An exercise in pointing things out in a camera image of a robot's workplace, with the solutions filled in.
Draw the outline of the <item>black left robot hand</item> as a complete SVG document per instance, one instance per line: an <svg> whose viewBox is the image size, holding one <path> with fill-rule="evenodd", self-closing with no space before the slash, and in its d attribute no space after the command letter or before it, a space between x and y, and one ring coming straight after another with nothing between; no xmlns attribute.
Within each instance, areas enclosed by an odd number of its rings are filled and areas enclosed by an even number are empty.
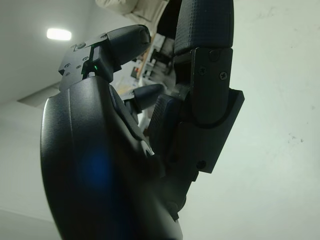
<svg viewBox="0 0 320 240"><path fill-rule="evenodd" d="M64 240L181 240L179 211L211 173L245 100L230 88L234 3L184 0L174 39L175 89L121 98L114 73L151 45L136 24L73 45L45 103L40 162Z"/></svg>

